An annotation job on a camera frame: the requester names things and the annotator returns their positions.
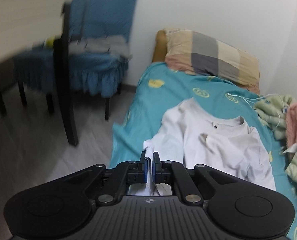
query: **bed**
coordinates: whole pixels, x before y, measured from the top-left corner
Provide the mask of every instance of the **bed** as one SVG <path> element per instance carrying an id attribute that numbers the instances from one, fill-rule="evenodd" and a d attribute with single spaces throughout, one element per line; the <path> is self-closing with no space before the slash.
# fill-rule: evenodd
<path id="1" fill-rule="evenodd" d="M 127 160 L 139 160 L 143 141 L 151 139 L 157 133 L 165 111 L 185 99 L 194 98 L 200 106 L 218 118 L 230 119 L 241 115 L 249 126 L 257 128 L 269 153 L 276 190 L 288 197 L 294 205 L 296 215 L 288 237 L 297 240 L 297 184 L 284 172 L 287 161 L 280 154 L 282 143 L 274 139 L 272 131 L 261 124 L 256 112 L 244 100 L 227 93 L 246 98 L 258 96 L 216 76 L 187 75 L 169 69 L 163 62 L 165 54 L 165 44 L 157 42 L 153 63 L 138 82 L 123 124 L 113 125 L 110 167 L 114 168 Z"/>

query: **chair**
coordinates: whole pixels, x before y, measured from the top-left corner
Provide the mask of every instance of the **chair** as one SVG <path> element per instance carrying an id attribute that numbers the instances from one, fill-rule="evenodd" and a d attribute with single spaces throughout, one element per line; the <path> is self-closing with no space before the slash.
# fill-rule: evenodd
<path id="1" fill-rule="evenodd" d="M 111 35 L 122 35 L 128 42 L 135 2 L 136 0 L 72 0 L 68 40 L 63 41 L 62 36 L 62 42 Z M 109 53 L 85 52 L 64 57 L 68 57 L 70 89 L 82 90 L 91 95 L 101 93 L 101 96 L 106 98 L 105 119 L 108 120 L 110 98 L 118 91 L 128 68 L 127 60 Z M 55 60 L 53 50 L 43 46 L 14 57 L 14 76 L 19 83 L 24 106 L 26 99 L 23 84 L 30 89 L 45 93 L 49 112 L 52 113 L 52 91 L 58 86 L 53 60 Z"/>

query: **wooden floor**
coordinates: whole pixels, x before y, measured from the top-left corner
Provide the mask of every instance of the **wooden floor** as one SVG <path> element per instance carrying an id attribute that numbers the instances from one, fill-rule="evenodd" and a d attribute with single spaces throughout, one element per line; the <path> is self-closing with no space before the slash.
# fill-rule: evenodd
<path id="1" fill-rule="evenodd" d="M 57 179 L 96 163 L 108 165 L 112 153 L 112 125 L 122 123 L 134 93 L 122 91 L 111 99 L 111 116 L 104 120 L 105 100 L 74 96 L 79 145 L 67 143 L 60 111 L 49 116 L 45 96 L 26 91 L 28 108 L 17 88 L 4 94 L 8 116 L 0 117 L 0 239 L 11 234 L 3 207 L 15 193 Z"/>

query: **pink blanket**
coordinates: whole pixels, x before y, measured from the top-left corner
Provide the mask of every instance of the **pink blanket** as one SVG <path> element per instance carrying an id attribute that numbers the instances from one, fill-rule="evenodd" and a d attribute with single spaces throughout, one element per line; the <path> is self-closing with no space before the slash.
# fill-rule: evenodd
<path id="1" fill-rule="evenodd" d="M 297 143 L 297 103 L 290 105 L 286 113 L 287 147 Z"/>

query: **folded gray cloth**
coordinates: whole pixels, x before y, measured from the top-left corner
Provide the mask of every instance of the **folded gray cloth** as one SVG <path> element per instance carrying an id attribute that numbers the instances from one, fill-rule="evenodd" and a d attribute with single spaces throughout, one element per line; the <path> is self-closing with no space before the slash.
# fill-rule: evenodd
<path id="1" fill-rule="evenodd" d="M 87 38 L 81 41 L 72 41 L 69 44 L 69 54 L 110 53 L 117 57 L 130 60 L 132 55 L 122 35 L 112 35 L 101 38 Z"/>

